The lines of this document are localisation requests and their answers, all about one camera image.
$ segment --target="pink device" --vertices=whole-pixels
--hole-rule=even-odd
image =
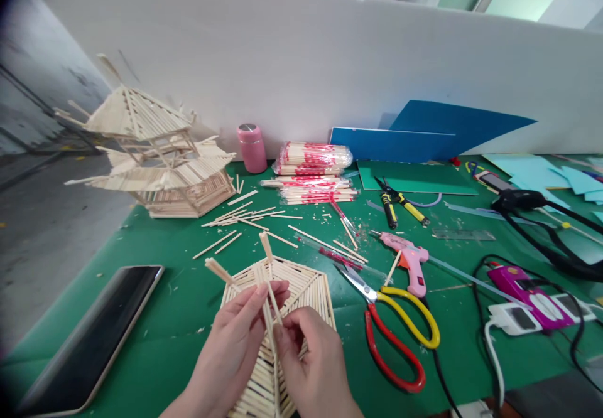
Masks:
[[[502,292],[533,307],[531,313],[543,330],[554,330],[574,324],[573,319],[539,287],[524,289],[518,280],[530,280],[517,266],[502,266],[488,271],[488,277]]]
[[[407,290],[414,297],[418,297],[419,299],[425,297],[427,287],[425,285],[425,278],[423,278],[423,269],[421,269],[421,263],[429,259],[429,252],[423,247],[417,248],[409,240],[402,239],[401,237],[391,233],[381,232],[379,239],[381,239],[385,245],[391,247],[395,251],[402,251],[398,265],[408,269],[408,280],[410,285],[408,285]]]
[[[239,126],[237,135],[245,168],[249,173],[262,173],[268,167],[262,131],[257,125],[245,123]]]

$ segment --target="pink thermos bottle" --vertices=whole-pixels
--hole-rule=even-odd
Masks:
[[[245,123],[239,126],[237,134],[245,168],[249,173],[262,173],[268,167],[262,131],[257,125]]]

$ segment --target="power strip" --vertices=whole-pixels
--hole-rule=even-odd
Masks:
[[[578,311],[568,294],[551,296],[551,300],[555,302],[564,313],[570,316],[575,324],[580,323]],[[584,321],[593,321],[597,319],[597,316],[595,316],[584,302],[579,299],[576,300],[582,309]],[[515,303],[508,302],[490,305],[488,311],[495,320],[496,325],[508,335],[527,335],[528,333],[543,331],[542,325],[540,325],[530,311]]]

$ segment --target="scissors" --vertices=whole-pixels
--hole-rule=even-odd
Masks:
[[[435,322],[432,314],[429,310],[423,305],[423,303],[414,297],[412,294],[404,291],[403,289],[392,288],[392,287],[382,287],[381,292],[375,291],[373,288],[368,286],[364,280],[350,267],[345,265],[335,263],[335,266],[339,269],[339,271],[344,275],[344,277],[364,296],[366,301],[368,302],[368,310],[364,312],[364,321],[366,325],[366,338],[369,342],[369,349],[371,351],[372,357],[375,359],[375,362],[383,371],[385,376],[390,379],[396,386],[399,388],[409,392],[409,393],[418,393],[423,390],[425,386],[425,370],[423,369],[423,365],[415,354],[406,347],[397,337],[392,333],[390,329],[385,327],[383,321],[379,317],[377,313],[377,308],[375,307],[375,303],[377,301],[382,301],[393,307],[394,310],[400,315],[400,318],[406,323],[409,327],[410,331],[413,333],[415,338],[419,340],[423,346],[429,349],[435,349],[440,345],[440,330],[438,329],[438,325]],[[393,299],[391,299],[386,294],[392,294],[395,296],[405,297],[413,302],[417,307],[421,310],[421,312],[425,315],[429,327],[432,329],[432,338],[431,340],[427,340],[416,328],[413,322],[410,320],[408,315],[402,310],[400,305],[395,303]],[[377,327],[381,331],[381,333],[390,341],[393,345],[395,345],[398,349],[402,351],[402,353],[410,360],[410,362],[415,366],[417,371],[417,377],[414,382],[409,382],[402,378],[399,378],[394,372],[391,370],[389,366],[383,361],[381,355],[377,351],[377,346],[375,344],[375,338],[372,332],[372,320],[375,320]]]
[[[429,219],[425,217],[421,211],[416,209],[413,204],[410,203],[410,201],[404,198],[402,193],[392,188],[385,177],[383,177],[383,181],[376,176],[373,178],[375,178],[375,181],[377,181],[377,184],[381,188],[381,202],[383,203],[383,208],[385,209],[385,215],[388,218],[388,225],[392,230],[398,227],[398,217],[396,217],[393,203],[400,203],[408,212],[413,215],[415,219],[421,223],[421,225],[429,225]]]

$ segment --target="concrete floor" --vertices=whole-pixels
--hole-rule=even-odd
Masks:
[[[2,168],[5,180],[24,164]],[[68,180],[109,172],[107,156],[64,157],[0,193],[0,356],[42,317],[116,231],[134,200]]]

